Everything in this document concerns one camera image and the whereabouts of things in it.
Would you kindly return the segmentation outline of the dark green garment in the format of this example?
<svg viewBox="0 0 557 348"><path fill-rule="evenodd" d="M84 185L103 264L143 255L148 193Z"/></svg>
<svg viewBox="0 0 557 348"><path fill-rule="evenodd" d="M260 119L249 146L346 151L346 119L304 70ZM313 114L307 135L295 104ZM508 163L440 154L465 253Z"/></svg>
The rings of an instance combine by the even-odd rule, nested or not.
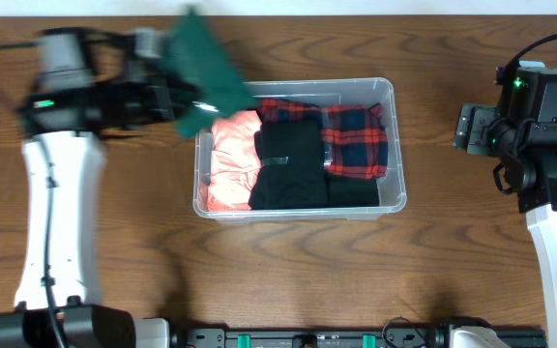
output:
<svg viewBox="0 0 557 348"><path fill-rule="evenodd" d="M255 105L246 81L193 6L166 33L158 67L176 80L175 101L184 109L174 127L185 138Z"/></svg>

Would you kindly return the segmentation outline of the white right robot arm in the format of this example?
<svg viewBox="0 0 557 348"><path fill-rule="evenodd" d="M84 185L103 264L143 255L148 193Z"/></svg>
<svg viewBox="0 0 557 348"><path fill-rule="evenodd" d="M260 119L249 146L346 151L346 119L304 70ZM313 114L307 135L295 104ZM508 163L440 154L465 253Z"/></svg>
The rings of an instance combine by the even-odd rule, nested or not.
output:
<svg viewBox="0 0 557 348"><path fill-rule="evenodd" d="M557 69L518 62L496 71L496 105L466 103L453 145L498 159L495 186L517 197L540 265L548 344L557 347Z"/></svg>

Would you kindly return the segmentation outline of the pink garment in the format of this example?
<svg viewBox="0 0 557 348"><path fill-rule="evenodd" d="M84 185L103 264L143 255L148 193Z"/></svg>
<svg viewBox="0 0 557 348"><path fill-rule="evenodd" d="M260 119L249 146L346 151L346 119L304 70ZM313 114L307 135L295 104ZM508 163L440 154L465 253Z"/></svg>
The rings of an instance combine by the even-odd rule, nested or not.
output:
<svg viewBox="0 0 557 348"><path fill-rule="evenodd" d="M253 110L238 112L213 124L207 198L210 212L250 209L250 194L261 167L254 145L254 135L260 127L261 121Z"/></svg>

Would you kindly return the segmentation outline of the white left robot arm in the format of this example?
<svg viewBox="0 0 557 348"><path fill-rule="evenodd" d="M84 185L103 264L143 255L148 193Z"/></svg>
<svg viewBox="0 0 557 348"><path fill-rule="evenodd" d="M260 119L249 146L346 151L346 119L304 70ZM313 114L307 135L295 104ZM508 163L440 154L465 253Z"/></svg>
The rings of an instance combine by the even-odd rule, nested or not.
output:
<svg viewBox="0 0 557 348"><path fill-rule="evenodd" d="M57 28L37 40L40 71L18 113L30 205L14 308L0 313L0 347L173 347L163 318L103 304L95 240L103 133L169 122L177 81L156 64L164 36Z"/></svg>

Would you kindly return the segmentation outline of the red blue plaid shirt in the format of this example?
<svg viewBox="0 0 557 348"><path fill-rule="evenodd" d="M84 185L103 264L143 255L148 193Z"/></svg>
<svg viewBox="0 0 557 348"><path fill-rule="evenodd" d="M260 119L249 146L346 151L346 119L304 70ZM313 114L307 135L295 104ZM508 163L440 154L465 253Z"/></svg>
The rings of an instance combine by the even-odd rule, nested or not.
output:
<svg viewBox="0 0 557 348"><path fill-rule="evenodd" d="M386 176L389 138L380 103L320 106L263 99L257 114L264 124L316 122L326 151L325 169L333 175L364 180Z"/></svg>

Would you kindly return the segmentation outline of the large black garment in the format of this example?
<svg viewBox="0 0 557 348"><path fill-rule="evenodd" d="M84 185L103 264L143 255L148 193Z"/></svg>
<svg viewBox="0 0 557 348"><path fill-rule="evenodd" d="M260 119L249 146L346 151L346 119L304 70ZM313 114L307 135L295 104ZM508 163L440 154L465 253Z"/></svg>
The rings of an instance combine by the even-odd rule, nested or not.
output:
<svg viewBox="0 0 557 348"><path fill-rule="evenodd" d="M355 179L327 174L326 183L328 206L331 208L379 205L378 185L374 179Z"/></svg>

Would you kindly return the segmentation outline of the black garment with tape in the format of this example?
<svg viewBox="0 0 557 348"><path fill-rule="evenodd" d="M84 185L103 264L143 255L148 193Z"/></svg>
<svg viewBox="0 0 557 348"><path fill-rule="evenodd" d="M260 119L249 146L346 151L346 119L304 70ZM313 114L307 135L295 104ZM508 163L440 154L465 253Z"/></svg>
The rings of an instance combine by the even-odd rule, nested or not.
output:
<svg viewBox="0 0 557 348"><path fill-rule="evenodd" d="M249 198L254 210L323 208L325 148L314 121L263 124L254 135L261 167Z"/></svg>

